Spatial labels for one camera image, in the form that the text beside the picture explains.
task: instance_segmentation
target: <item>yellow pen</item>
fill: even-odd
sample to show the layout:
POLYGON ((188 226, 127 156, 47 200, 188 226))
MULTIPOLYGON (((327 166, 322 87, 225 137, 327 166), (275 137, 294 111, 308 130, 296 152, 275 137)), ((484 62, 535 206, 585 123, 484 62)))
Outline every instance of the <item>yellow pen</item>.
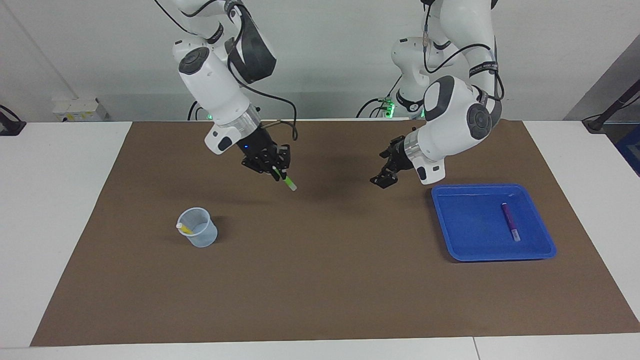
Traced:
POLYGON ((178 224, 175 224, 175 227, 177 229, 180 229, 180 231, 182 231, 183 233, 187 234, 187 235, 193 235, 193 231, 191 231, 191 229, 189 229, 188 227, 186 227, 183 223, 179 222, 178 224))

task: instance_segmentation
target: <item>black stand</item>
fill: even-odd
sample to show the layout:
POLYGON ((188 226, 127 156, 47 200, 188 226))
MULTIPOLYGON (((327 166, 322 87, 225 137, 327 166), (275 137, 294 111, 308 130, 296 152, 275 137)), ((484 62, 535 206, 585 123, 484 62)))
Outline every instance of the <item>black stand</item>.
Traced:
POLYGON ((2 123, 2 125, 6 128, 6 130, 0 131, 0 136, 17 136, 27 124, 24 121, 11 121, 1 111, 0 123, 2 123))
POLYGON ((620 108, 622 108, 626 103, 631 100, 631 98, 640 92, 640 80, 636 81, 629 90, 627 90, 616 102, 611 105, 607 111, 603 112, 597 119, 593 121, 583 120, 582 123, 587 128, 587 130, 592 134, 604 134, 602 131, 602 126, 607 120, 609 120, 613 114, 615 114, 620 108))

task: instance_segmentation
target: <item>marker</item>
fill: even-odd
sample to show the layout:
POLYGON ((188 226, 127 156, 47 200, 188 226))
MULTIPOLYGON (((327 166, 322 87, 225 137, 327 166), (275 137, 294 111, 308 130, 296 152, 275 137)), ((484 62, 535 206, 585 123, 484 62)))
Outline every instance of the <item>marker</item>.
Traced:
POLYGON ((516 223, 513 221, 513 217, 511 216, 511 211, 509 210, 509 205, 506 202, 502 203, 502 212, 504 213, 504 217, 507 219, 507 225, 509 225, 509 230, 511 230, 511 235, 513 235, 513 239, 515 241, 520 241, 520 234, 518 234, 518 228, 516 228, 516 223))
POLYGON ((188 227, 186 227, 183 223, 179 222, 178 224, 175 224, 175 227, 177 229, 180 229, 180 231, 182 231, 183 233, 187 234, 187 235, 193 235, 193 231, 191 231, 191 229, 189 229, 188 227))
MULTIPOLYGON (((278 175, 282 177, 282 173, 276 167, 271 167, 271 168, 273 168, 273 170, 276 170, 278 175)), ((291 181, 291 178, 287 176, 286 173, 284 174, 284 177, 282 177, 282 180, 284 180, 284 183, 291 189, 292 192, 298 189, 298 187, 293 183, 293 181, 291 181)))

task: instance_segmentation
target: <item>brown table mat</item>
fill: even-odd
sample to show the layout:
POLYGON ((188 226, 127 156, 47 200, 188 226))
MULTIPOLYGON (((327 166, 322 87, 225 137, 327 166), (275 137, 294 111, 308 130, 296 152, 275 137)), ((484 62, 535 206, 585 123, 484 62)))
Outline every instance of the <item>brown table mat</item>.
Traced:
POLYGON ((300 123, 292 193, 211 153, 211 123, 133 124, 31 345, 640 331, 521 122, 448 158, 441 183, 524 185, 554 259, 457 263, 414 171, 369 183, 419 125, 300 123), (192 206, 220 230, 205 249, 174 227, 192 206))

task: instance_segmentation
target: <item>blue tray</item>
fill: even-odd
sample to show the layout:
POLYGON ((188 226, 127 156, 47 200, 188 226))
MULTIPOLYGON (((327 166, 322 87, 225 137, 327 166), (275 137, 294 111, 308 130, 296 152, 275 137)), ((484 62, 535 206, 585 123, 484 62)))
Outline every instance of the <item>blue tray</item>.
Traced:
POLYGON ((456 260, 534 260, 556 255, 533 200, 518 184, 440 185, 432 195, 447 248, 456 260), (503 202, 509 204, 520 242, 511 235, 503 202))

